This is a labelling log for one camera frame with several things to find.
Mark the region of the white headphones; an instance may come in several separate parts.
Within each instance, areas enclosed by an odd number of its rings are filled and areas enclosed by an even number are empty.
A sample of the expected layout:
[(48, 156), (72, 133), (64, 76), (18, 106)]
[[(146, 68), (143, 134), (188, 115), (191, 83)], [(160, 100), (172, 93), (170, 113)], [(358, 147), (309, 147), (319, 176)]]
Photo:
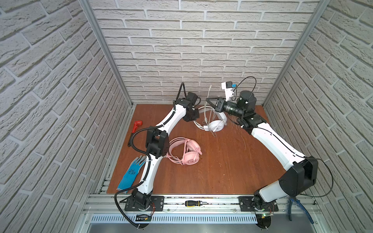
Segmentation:
[(195, 126), (200, 130), (215, 133), (221, 131), (226, 126), (227, 116), (225, 113), (216, 112), (210, 106), (202, 106), (198, 110), (200, 114), (204, 115), (203, 124), (194, 121)]

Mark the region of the pink headphones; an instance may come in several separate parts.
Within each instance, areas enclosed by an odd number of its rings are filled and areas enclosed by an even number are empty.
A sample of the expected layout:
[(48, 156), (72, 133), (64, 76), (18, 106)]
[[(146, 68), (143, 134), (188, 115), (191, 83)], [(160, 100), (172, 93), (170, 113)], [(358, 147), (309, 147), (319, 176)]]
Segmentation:
[[(178, 146), (183, 146), (183, 157), (180, 159), (172, 154), (173, 149)], [(176, 137), (170, 141), (169, 151), (166, 154), (167, 158), (180, 165), (194, 165), (199, 162), (202, 150), (200, 145), (193, 139), (185, 137)]]

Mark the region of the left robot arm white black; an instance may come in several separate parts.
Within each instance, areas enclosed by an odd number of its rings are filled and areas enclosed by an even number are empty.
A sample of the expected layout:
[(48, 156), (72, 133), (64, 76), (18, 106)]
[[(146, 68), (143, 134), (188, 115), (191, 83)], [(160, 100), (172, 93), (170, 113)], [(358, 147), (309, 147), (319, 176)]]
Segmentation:
[(155, 175), (161, 160), (169, 151), (169, 134), (182, 118), (197, 119), (198, 112), (194, 106), (199, 102), (199, 97), (179, 98), (174, 102), (172, 110), (160, 123), (145, 129), (147, 131), (146, 150), (144, 151), (146, 163), (140, 184), (131, 193), (140, 209), (146, 210), (151, 204)]

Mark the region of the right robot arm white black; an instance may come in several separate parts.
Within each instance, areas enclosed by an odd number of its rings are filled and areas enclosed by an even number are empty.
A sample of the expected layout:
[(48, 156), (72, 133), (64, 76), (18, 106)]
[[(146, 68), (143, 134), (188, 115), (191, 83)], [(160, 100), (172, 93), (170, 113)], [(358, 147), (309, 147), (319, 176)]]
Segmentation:
[(293, 148), (280, 137), (270, 124), (255, 112), (256, 98), (250, 91), (242, 91), (236, 102), (224, 98), (207, 98), (207, 103), (217, 112), (237, 117), (238, 125), (260, 141), (281, 163), (286, 171), (275, 181), (254, 193), (256, 210), (282, 197), (296, 197), (316, 183), (318, 161)]

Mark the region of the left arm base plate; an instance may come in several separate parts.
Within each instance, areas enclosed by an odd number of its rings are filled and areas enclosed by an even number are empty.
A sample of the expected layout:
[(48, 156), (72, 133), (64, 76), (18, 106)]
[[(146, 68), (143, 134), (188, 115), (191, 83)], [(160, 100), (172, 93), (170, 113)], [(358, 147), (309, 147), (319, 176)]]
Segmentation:
[(147, 197), (145, 201), (137, 200), (135, 197), (130, 196), (126, 200), (125, 211), (135, 212), (135, 211), (152, 211), (155, 209), (156, 212), (162, 212), (164, 207), (164, 196), (150, 196)]

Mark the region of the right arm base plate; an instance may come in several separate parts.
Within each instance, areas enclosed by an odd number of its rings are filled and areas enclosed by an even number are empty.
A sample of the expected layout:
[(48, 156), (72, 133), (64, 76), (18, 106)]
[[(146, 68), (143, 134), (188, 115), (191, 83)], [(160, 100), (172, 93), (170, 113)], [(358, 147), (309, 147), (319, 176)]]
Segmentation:
[(264, 202), (257, 196), (239, 196), (239, 205), (242, 212), (278, 212), (276, 201)]

